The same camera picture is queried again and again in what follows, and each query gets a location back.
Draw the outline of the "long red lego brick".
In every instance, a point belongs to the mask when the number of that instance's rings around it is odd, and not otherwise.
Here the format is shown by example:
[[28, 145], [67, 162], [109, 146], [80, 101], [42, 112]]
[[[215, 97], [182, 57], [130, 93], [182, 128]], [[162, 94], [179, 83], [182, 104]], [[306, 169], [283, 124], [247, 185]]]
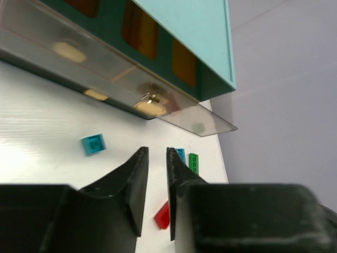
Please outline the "long red lego brick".
[[170, 225], [170, 206], [167, 201], [154, 216], [154, 221], [159, 229], [167, 229]]

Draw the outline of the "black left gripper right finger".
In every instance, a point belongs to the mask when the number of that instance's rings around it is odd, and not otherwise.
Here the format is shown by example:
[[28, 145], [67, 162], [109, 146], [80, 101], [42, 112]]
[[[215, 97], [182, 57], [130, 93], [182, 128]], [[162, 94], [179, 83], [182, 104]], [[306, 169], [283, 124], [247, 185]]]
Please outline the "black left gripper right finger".
[[336, 252], [336, 214], [300, 184], [208, 183], [166, 151], [176, 252]]

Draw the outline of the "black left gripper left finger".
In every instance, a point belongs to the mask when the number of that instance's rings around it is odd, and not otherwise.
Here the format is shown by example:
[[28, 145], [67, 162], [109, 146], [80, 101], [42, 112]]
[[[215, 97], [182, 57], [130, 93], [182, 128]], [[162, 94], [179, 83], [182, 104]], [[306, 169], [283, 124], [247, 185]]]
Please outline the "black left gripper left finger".
[[141, 236], [148, 148], [76, 190], [1, 185], [1, 252], [134, 252]]

